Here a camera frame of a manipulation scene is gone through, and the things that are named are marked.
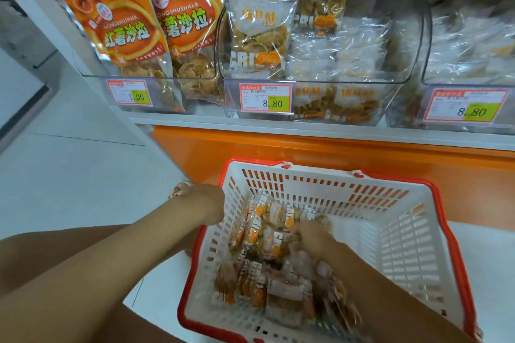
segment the hand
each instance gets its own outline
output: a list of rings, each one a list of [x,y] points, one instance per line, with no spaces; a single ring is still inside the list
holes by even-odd
[[[201,225],[215,225],[223,220],[225,194],[219,187],[210,184],[179,183],[173,193],[187,201],[192,213],[198,214]]]
[[[334,252],[336,240],[327,232],[324,225],[314,220],[293,225],[292,232],[300,235],[301,247],[315,258],[325,260],[329,252]]]

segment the white shelf frame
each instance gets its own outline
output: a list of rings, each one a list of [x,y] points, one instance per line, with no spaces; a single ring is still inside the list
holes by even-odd
[[[105,69],[96,58],[89,41],[81,36],[59,4],[55,0],[16,1],[67,61],[81,75],[85,76],[86,82],[107,103],[100,86],[100,80],[92,77],[105,74]],[[237,132],[515,151],[515,136],[390,128],[386,126],[384,119],[381,120],[379,125],[371,127],[228,118],[221,107],[210,104],[197,106],[195,115],[127,112],[122,111],[117,106],[109,106],[146,145],[156,146],[156,152],[159,152],[160,155],[164,155],[164,153],[157,149],[157,144],[148,133],[151,131],[151,126],[142,128],[138,125],[165,125]]]

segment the price tag holder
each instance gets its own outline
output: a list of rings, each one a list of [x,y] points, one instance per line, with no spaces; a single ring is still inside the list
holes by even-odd
[[[240,83],[241,111],[292,113],[292,85]]]
[[[152,107],[145,80],[107,79],[107,87],[117,105],[137,105]]]
[[[424,121],[491,123],[507,96],[508,90],[435,89]]]

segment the orange snack package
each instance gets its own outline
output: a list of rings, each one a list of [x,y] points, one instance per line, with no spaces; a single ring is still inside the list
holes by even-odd
[[[214,42],[222,0],[152,0],[168,40],[181,91],[188,99],[223,103],[216,80]]]
[[[112,75],[158,78],[162,97],[167,98],[166,108],[184,111],[180,93],[159,79],[173,77],[173,68],[150,0],[65,1]]]

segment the floor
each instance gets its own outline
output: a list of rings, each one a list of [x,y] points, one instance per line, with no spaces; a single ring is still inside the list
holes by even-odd
[[[0,238],[80,226],[130,223],[162,203],[183,175],[158,158],[59,54],[38,71],[58,79],[48,106],[0,155]],[[515,341],[515,232],[451,223],[460,243],[487,343]],[[189,342],[211,340],[179,326],[189,271],[176,255],[151,271],[125,304]]]

